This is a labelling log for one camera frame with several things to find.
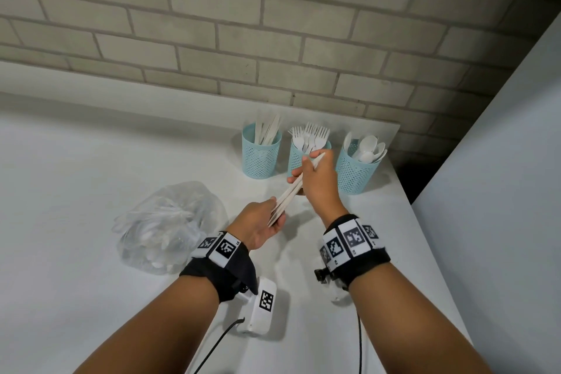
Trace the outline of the person's left hand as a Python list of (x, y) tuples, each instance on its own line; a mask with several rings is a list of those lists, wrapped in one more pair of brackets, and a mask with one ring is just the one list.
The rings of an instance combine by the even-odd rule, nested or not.
[(260, 229), (269, 224), (272, 210), (277, 201), (272, 197), (263, 202), (251, 202), (239, 213), (226, 231), (240, 240), (249, 251), (260, 248)]

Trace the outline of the teal mesh cup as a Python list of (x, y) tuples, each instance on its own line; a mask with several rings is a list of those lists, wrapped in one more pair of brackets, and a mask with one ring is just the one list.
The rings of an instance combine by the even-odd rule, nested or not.
[(255, 122), (242, 130), (242, 170), (252, 179), (268, 179), (274, 175), (282, 133), (277, 132), (271, 145), (255, 144)]
[(307, 151), (308, 148), (310, 148), (310, 152), (312, 152), (312, 150), (319, 150), (319, 149), (330, 150), (332, 149), (332, 145), (329, 140), (323, 138), (313, 138), (312, 136), (308, 138), (305, 136), (301, 136), (297, 138), (293, 137), (290, 147), (290, 156), (289, 156), (289, 162), (288, 162), (288, 168), (286, 174), (287, 178), (292, 176), (293, 170), (297, 169), (298, 167), (301, 167), (303, 156), (308, 155), (312, 161), (315, 160), (315, 158), (309, 155)]
[(383, 158), (370, 164), (362, 163), (341, 147), (335, 166), (339, 191), (350, 195), (362, 193)]

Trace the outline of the bundle of white plastic knives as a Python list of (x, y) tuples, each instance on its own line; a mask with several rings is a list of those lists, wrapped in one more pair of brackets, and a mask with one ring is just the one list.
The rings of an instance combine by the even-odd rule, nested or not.
[(329, 207), (330, 197), (332, 197), (332, 151), (326, 150), (326, 153), (319, 158), (326, 167), (326, 187), (325, 188), (304, 188), (300, 179), (290, 185), (289, 189), (280, 197), (276, 207), (272, 210), (269, 226), (271, 226), (277, 218), (284, 213), (290, 202), (298, 195), (304, 195), (311, 204), (313, 211), (324, 221)]

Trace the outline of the person's right hand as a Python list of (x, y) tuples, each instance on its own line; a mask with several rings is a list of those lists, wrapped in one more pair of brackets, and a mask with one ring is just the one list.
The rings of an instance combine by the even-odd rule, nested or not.
[(326, 229), (341, 216), (349, 214), (340, 200), (332, 150), (316, 150), (304, 155), (301, 166), (292, 170), (287, 182), (295, 182), (300, 175), (303, 186), (299, 194), (306, 196)]

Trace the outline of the black marker wristband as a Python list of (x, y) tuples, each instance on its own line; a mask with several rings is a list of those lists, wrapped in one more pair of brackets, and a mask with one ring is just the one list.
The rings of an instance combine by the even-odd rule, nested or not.
[(256, 269), (247, 246), (227, 231), (207, 236), (195, 248), (179, 276), (207, 278), (217, 291), (219, 302), (238, 294), (258, 294)]
[(346, 292), (356, 278), (391, 261), (374, 228), (355, 214), (335, 219), (321, 236), (318, 250), (324, 268), (316, 278), (319, 282), (330, 278)]

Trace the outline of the person's right forearm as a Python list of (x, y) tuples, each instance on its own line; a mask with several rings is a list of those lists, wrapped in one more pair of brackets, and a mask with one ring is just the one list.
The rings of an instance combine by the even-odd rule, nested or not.
[(493, 374), (467, 338), (393, 264), (349, 286), (387, 374)]

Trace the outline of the group of white plastic spoons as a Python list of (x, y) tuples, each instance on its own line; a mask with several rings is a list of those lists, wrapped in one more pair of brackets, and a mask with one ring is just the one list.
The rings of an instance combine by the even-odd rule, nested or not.
[(365, 136), (357, 141), (348, 132), (343, 141), (343, 153), (360, 163), (375, 164), (386, 156), (388, 149), (385, 143), (378, 142), (376, 136)]

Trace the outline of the group of upright plastic knives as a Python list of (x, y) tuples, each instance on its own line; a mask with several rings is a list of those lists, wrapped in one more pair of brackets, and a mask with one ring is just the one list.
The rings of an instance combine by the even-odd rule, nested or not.
[(254, 143), (260, 146), (272, 145), (279, 129), (281, 116), (278, 113), (257, 113)]

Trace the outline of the clear plastic bag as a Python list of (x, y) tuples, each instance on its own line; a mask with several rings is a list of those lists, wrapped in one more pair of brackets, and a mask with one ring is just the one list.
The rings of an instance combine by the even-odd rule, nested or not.
[(179, 273), (192, 252), (228, 223), (223, 202), (200, 181), (164, 186), (114, 220), (118, 255), (152, 275)]

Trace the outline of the group of white plastic forks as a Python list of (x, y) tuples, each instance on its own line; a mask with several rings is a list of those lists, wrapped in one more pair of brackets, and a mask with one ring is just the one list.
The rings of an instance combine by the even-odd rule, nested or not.
[(315, 150), (325, 149), (330, 132), (331, 130), (328, 127), (322, 127), (311, 122), (308, 122), (304, 127), (292, 127), (289, 129), (292, 137), (292, 146), (307, 155)]

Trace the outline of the pile of bagged plastic cutlery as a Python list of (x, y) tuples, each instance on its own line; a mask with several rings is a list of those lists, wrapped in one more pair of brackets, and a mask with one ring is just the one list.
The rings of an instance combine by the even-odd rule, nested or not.
[(166, 275), (185, 267), (191, 253), (213, 232), (205, 211), (168, 198), (137, 206), (115, 219), (121, 261), (134, 269)]

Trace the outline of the person's left forearm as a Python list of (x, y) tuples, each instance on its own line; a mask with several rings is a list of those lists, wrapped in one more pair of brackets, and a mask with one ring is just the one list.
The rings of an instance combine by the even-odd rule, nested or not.
[(74, 374), (185, 374), (218, 307), (207, 278), (180, 276)]

